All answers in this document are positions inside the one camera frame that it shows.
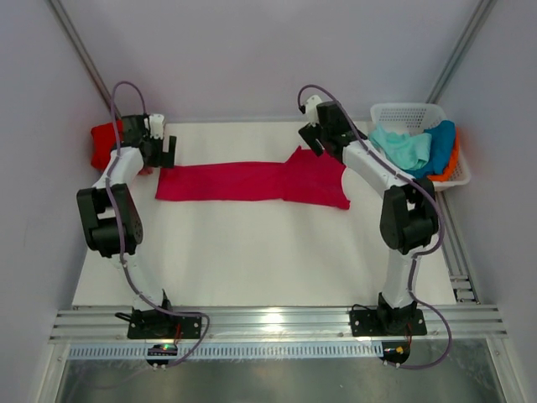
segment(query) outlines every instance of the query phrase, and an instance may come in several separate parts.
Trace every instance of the blue cloth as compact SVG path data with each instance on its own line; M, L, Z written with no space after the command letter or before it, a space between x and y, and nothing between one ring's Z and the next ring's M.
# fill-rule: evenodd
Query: blue cloth
M387 133L378 124L369 134L369 140L377 148L384 150L388 160L402 170L419 170L429 162L431 134L410 136L409 133Z
M455 143L456 128L452 121L443 120L438 126L428 128L425 132L432 136L429 162L418 170L403 168L418 179L427 175L442 174L450 161L451 151Z

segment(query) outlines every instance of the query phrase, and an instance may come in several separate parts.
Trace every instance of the robotic arm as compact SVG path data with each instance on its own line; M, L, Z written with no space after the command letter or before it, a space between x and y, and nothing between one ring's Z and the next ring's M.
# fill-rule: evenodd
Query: robotic arm
M113 266L122 269L120 260L120 235L117 219L107 217L112 202L107 194L106 180L110 173L110 190L117 204L117 212L123 223L125 255L128 272L134 286L149 301L166 311L172 306L164 290L156 283L150 268L142 261L137 247L143 240L143 226L128 189L138 172L148 166L171 168L175 161L176 137L169 136L169 151L164 151L164 116L132 115L122 118L123 141L121 154L116 161L117 150L111 152L111 159L101 178L90 188L82 189L76 194L82 227L86 243L91 250L97 250L104 258L109 258ZM129 338L173 338L178 325L183 333L194 329L194 322L199 326L201 319L192 317L172 317L151 309L140 296L136 296L133 312L130 316L117 314L117 317L129 322Z
M336 102L323 102L313 96L301 110L309 123L299 130L299 134L311 149L317 155L326 151L356 171L383 198L380 233L389 247L388 276L378 295L377 315L373 320L370 312L366 316L361 315L364 312L351 312L353 335L405 335L408 324L411 324L413 334L426 334L423 314L409 293L409 277L413 259L416 270L420 263L420 257L415 257L415 253L424 250L433 234L438 232L435 209L412 185L387 170L388 167L399 172L399 168L386 160L367 136L356 129L362 142L357 141ZM379 164L379 159L386 166ZM434 199L435 189L430 180L414 181Z

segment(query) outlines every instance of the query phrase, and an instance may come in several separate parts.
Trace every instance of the white laundry basket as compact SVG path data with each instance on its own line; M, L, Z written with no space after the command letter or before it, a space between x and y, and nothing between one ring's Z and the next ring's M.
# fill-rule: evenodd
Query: white laundry basket
M433 128L442 120L447 120L442 108L432 103L378 103L371 107L371 118L375 125L381 123L387 132L398 134L420 134L426 128ZM465 185L470 178L467 162L459 149L459 158L450 179L434 182L435 190L444 191L453 186Z

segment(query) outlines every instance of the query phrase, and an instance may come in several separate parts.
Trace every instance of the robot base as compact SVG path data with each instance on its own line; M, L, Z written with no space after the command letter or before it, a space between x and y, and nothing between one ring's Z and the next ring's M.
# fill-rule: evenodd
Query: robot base
M171 303L164 294L162 308L172 311ZM128 322L127 338L141 339L193 339L201 335L201 317L171 316L155 309L140 311L133 309L131 315L117 313L116 317Z
M423 312L416 305L413 303L393 309L381 294L376 309L355 305L349 311L352 335L355 338L409 336L407 329L410 328L412 336L424 336L427 334L427 326Z

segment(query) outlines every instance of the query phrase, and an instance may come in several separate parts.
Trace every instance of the pink fabric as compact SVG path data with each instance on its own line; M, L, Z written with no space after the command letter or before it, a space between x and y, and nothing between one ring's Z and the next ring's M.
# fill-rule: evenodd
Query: pink fabric
M160 170L156 198L169 202L283 199L348 210L341 188L345 166L299 147L284 163L232 162Z

